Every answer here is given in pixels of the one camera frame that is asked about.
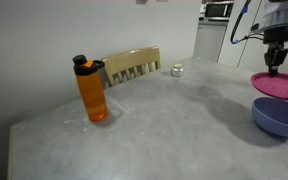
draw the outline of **small white container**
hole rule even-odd
[[[174,77],[181,77],[184,75],[182,64],[174,64],[171,69],[171,75]]]

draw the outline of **bottle cap handle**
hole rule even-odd
[[[96,69],[99,70],[105,66],[105,63],[100,60],[94,60],[93,63],[96,65]]]

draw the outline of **orange water bottle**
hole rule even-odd
[[[84,55],[75,56],[73,62],[88,118],[91,121],[100,121],[108,115],[102,83],[97,72],[105,64],[102,61],[88,61]]]

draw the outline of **black bottle cap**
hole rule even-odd
[[[81,55],[77,55],[73,58],[73,62],[76,66],[80,66],[80,65],[83,65],[87,62],[87,59],[86,57],[81,54]]]

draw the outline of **white cabinet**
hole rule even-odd
[[[217,62],[226,25],[199,24],[194,48],[194,57],[200,60]]]
[[[249,4],[248,11],[246,14],[243,15],[243,18],[241,19],[241,22],[236,30],[234,40],[241,39],[245,35],[249,34],[249,30],[254,22],[260,3],[261,1],[252,1]],[[218,60],[218,63],[220,64],[237,67],[241,59],[246,41],[242,41],[238,44],[233,45],[230,41],[230,38],[231,38],[231,34],[234,28],[235,22],[239,14],[241,13],[241,10],[244,4],[245,4],[245,0],[234,1],[234,7],[232,10],[230,21],[228,22],[228,25],[227,25],[227,30],[225,33],[223,46],[221,49],[221,54]]]
[[[260,22],[263,19],[263,16],[264,3],[261,3],[255,17],[255,22]],[[267,47],[267,45],[263,44],[263,41],[257,39],[247,40],[237,67],[253,72],[267,71],[267,66],[264,61],[264,53],[267,51]]]

